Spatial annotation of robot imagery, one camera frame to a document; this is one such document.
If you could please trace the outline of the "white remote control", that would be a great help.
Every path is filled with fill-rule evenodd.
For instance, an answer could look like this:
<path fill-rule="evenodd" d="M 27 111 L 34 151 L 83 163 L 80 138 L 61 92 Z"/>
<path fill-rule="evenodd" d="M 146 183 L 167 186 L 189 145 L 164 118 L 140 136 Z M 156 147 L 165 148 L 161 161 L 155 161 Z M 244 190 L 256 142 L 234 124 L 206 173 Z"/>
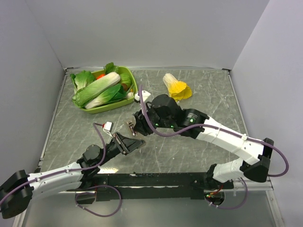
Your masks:
<path fill-rule="evenodd" d="M 134 130 L 135 127 L 135 120 L 126 120 L 124 125 L 132 138 L 139 138 L 142 137 L 142 134 Z"/>

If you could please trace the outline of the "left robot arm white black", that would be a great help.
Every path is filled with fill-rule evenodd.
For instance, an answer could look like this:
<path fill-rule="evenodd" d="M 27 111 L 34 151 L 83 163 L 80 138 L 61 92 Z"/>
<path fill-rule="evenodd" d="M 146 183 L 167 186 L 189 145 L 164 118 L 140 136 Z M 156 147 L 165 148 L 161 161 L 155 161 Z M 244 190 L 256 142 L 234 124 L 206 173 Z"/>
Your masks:
<path fill-rule="evenodd" d="M 102 164 L 119 154 L 128 155 L 144 144 L 144 140 L 131 139 L 116 132 L 103 148 L 90 145 L 80 159 L 67 166 L 31 174 L 25 170 L 16 171 L 0 186 L 2 218 L 17 216 L 27 209 L 30 201 L 36 199 L 67 190 L 90 189 L 94 183 L 93 177 Z"/>

